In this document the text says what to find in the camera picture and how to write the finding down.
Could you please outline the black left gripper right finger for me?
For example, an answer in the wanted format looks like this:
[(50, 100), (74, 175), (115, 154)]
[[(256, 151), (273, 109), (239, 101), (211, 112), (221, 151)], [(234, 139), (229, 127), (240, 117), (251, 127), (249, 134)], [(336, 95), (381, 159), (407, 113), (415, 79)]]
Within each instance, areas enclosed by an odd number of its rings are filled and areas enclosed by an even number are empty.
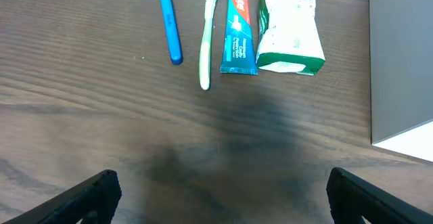
[(335, 224), (431, 224), (426, 213), (340, 167), (331, 170), (326, 187)]

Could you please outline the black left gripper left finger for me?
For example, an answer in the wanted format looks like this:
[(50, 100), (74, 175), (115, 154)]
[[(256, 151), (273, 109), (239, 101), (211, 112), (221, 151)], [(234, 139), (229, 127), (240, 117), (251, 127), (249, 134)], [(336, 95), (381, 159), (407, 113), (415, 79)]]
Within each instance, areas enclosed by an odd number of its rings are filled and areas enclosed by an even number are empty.
[(5, 224), (111, 223), (121, 196), (117, 172), (107, 169)]

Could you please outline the blue disposable razor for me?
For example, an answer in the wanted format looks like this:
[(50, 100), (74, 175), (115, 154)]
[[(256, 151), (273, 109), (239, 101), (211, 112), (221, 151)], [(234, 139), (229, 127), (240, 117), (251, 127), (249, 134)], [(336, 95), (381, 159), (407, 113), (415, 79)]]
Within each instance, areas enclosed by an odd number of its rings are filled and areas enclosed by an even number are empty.
[(177, 22), (173, 9), (173, 2), (172, 0), (160, 0), (160, 4), (162, 8), (162, 15), (164, 20), (164, 27), (166, 31), (166, 39), (170, 59), (172, 64), (180, 65), (183, 62), (183, 55), (181, 51)]

